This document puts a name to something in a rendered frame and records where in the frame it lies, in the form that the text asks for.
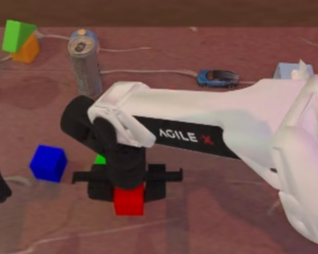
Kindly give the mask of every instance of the soda can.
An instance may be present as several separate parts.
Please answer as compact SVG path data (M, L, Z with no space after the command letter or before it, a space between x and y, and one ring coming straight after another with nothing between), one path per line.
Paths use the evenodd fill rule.
M102 93L98 45L92 36L86 35L87 33L82 32L72 36L68 43L68 53L76 76L79 94L96 98Z

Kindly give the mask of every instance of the toy car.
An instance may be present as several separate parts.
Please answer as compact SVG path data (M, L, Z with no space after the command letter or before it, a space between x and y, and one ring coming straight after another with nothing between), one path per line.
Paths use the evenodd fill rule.
M238 85L239 75L229 70L201 70L197 76L201 87L234 88Z

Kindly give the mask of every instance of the green block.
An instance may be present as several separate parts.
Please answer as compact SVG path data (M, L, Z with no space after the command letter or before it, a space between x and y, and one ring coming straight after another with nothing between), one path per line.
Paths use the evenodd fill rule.
M7 20L2 50L17 53L36 28L36 25Z
M99 164L99 165L105 165L106 164L106 159L102 155L98 155L95 159L94 164Z

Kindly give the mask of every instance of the white object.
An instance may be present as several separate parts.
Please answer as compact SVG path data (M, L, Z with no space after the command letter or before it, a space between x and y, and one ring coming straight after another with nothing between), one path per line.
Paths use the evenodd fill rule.
M273 78L275 79L308 79L313 75L312 65L305 64L302 60L297 64L280 62Z
M99 116L109 120L118 142L131 146L155 143L155 136L133 116L222 127L226 145L279 190L293 228L318 244L318 75L262 79L223 93L118 82L88 115L92 122Z

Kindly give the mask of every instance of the light blue box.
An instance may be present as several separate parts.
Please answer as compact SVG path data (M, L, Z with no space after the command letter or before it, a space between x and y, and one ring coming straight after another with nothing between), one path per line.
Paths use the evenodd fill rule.
M299 64L290 64L286 62L280 62L277 65L277 69L275 71L275 74L273 75L273 78L275 79L292 79L291 78L291 72L293 70L298 70ZM306 65L306 70L309 73L309 75L313 75L313 68L312 65Z

